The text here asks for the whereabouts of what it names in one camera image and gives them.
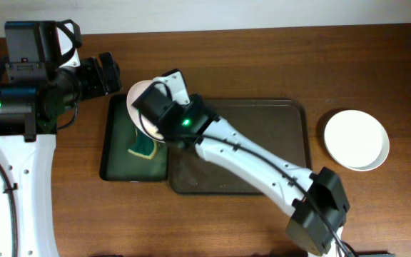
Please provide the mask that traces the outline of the green yellow sponge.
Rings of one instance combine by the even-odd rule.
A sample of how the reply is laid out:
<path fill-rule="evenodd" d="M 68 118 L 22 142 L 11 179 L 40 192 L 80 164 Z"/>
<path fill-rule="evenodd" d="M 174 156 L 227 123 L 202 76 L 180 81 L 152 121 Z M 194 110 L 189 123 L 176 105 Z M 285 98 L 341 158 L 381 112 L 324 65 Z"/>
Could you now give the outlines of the green yellow sponge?
<path fill-rule="evenodd" d="M 157 153 L 157 143 L 142 133 L 138 128 L 135 128 L 136 140 L 128 148 L 128 152 L 134 156 L 151 160 Z"/>

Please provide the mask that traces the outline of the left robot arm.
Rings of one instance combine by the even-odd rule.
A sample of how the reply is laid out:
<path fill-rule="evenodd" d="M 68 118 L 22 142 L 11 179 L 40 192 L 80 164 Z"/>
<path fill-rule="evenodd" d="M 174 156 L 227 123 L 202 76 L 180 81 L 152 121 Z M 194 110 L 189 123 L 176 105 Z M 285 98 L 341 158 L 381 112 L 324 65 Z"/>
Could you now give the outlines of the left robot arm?
<path fill-rule="evenodd" d="M 51 171 L 58 118 L 121 90 L 113 56 L 10 54 L 0 62 L 0 256 L 57 256 Z"/>

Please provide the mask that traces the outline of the white plate with stain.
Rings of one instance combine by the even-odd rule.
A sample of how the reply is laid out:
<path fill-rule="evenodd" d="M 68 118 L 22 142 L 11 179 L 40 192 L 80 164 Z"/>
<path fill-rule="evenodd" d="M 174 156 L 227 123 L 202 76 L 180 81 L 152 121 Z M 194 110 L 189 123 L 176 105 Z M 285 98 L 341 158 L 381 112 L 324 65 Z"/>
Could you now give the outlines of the white plate with stain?
<path fill-rule="evenodd" d="M 325 147 L 390 143 L 384 126 L 370 114 L 358 110 L 334 114 L 325 125 L 323 140 Z"/>

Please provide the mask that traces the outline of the pink-white plate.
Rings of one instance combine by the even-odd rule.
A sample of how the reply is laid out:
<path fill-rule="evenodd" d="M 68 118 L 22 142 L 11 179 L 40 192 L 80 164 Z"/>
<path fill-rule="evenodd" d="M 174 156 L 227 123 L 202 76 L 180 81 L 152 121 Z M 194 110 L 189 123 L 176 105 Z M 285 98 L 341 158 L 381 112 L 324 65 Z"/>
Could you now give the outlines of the pink-white plate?
<path fill-rule="evenodd" d="M 145 136 L 152 138 L 158 142 L 163 143 L 163 137 L 158 133 L 157 128 L 149 122 L 146 118 L 142 117 L 139 119 L 138 110 L 133 106 L 133 102 L 153 83 L 153 80 L 139 81 L 134 84 L 128 91 L 126 96 L 126 106 L 128 114 L 136 126 L 136 128 L 141 131 Z"/>

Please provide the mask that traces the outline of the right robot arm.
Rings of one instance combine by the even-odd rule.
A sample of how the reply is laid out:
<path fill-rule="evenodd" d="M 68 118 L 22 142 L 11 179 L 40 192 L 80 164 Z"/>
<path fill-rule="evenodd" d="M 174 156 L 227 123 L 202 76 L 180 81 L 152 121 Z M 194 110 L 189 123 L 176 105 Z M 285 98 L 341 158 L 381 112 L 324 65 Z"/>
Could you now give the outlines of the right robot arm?
<path fill-rule="evenodd" d="M 292 164 L 252 142 L 199 96 L 188 105 L 164 96 L 156 125 L 165 141 L 191 149 L 264 193 L 289 216 L 286 233 L 314 256 L 353 256 L 340 234 L 350 209 L 340 177 Z"/>

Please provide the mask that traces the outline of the grey-white plate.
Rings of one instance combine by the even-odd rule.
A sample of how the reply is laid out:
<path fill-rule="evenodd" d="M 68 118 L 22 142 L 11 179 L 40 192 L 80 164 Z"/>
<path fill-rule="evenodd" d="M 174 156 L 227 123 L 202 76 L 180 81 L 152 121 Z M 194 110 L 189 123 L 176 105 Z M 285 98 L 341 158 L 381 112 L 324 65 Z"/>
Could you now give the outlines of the grey-white plate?
<path fill-rule="evenodd" d="M 390 143 L 358 146 L 326 146 L 332 159 L 341 166 L 359 172 L 374 170 L 387 160 Z"/>

